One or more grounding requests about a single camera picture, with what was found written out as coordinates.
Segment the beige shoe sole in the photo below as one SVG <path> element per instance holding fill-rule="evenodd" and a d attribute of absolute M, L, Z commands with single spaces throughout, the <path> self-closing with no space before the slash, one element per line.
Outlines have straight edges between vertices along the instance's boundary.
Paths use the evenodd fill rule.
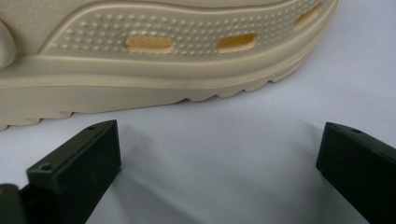
<path fill-rule="evenodd" d="M 230 8 L 87 5 L 69 15 L 37 54 L 13 61 L 11 49 L 0 57 L 11 62 L 0 69 L 0 129 L 72 112 L 255 91 L 304 62 L 337 5 L 338 0 Z"/>

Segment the textured dot pattern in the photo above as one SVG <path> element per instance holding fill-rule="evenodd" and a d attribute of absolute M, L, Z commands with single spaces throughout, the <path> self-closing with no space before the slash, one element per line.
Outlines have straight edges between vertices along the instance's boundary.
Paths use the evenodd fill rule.
<path fill-rule="evenodd" d="M 301 31 L 293 29 L 295 21 L 320 2 L 323 13 L 332 0 L 299 0 L 271 7 L 210 13 L 144 4 L 95 6 L 71 18 L 72 22 L 53 36 L 42 53 L 102 59 L 152 60 L 155 57 L 161 61 L 239 57 L 262 52 L 299 34 Z M 217 44 L 222 38 L 246 34 L 256 35 L 252 49 L 218 53 Z M 130 35 L 170 37 L 174 45 L 166 52 L 130 50 L 124 47 Z"/>

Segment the white background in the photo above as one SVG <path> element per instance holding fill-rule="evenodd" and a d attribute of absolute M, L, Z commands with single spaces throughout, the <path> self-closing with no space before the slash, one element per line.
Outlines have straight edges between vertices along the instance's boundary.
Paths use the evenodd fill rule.
<path fill-rule="evenodd" d="M 366 223 L 316 170 L 326 121 L 396 147 L 396 1 L 344 0 L 293 75 L 202 103 L 45 119 L 0 133 L 0 183 L 117 119 L 122 172 L 88 223 Z"/>

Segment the small hole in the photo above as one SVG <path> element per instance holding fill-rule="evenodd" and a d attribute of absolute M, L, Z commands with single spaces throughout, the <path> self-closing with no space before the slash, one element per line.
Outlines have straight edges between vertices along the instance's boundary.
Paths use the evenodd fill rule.
<path fill-rule="evenodd" d="M 236 35 L 222 38 L 218 43 L 219 53 L 237 52 L 252 49 L 256 43 L 256 35 Z"/>
<path fill-rule="evenodd" d="M 50 169 L 52 169 L 52 164 L 44 163 L 44 164 L 40 165 L 39 169 L 42 171 L 49 171 Z"/>
<path fill-rule="evenodd" d="M 300 30 L 313 21 L 318 15 L 319 12 L 322 10 L 323 4 L 319 3 L 315 7 L 311 8 L 307 12 L 305 12 L 301 17 L 297 19 L 294 23 L 294 30 Z"/>
<path fill-rule="evenodd" d="M 124 41 L 124 47 L 128 50 L 153 53 L 168 53 L 174 44 L 170 37 L 152 35 L 130 35 Z"/>
<path fill-rule="evenodd" d="M 357 130 L 357 129 L 352 129 L 351 130 L 353 133 L 361 133 L 361 131 Z"/>

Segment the black plastic piece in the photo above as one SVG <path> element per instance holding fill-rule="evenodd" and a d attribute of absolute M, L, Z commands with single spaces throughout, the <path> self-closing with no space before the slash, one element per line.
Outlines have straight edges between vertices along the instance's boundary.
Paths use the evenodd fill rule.
<path fill-rule="evenodd" d="M 27 224 L 17 186 L 0 185 L 0 223 Z"/>
<path fill-rule="evenodd" d="M 359 130 L 327 123 L 317 168 L 370 223 L 396 223 L 395 148 Z"/>
<path fill-rule="evenodd" d="M 27 170 L 30 183 L 20 191 L 27 223 L 85 223 L 120 165 L 117 122 L 86 128 Z M 15 198 L 20 197 L 12 192 Z M 0 206 L 0 217 L 6 215 Z M 0 223 L 24 222 L 8 218 Z"/>

